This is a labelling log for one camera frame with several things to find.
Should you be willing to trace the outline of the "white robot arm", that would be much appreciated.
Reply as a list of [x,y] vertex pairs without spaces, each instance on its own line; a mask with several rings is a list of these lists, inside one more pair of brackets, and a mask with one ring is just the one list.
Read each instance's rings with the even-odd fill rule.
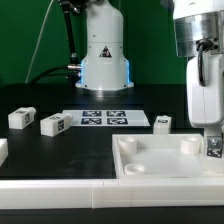
[[[224,121],[224,0],[171,0],[176,52],[188,59],[188,114],[194,127]],[[123,55],[123,16],[108,0],[87,3],[87,54],[78,88],[119,91],[129,88]]]

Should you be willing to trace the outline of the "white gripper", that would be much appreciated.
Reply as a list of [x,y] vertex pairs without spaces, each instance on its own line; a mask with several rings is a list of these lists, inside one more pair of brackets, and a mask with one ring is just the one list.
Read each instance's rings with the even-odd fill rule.
[[198,57],[187,64],[187,100],[190,123],[196,128],[220,126],[224,120],[224,55],[203,55],[205,86],[199,84]]

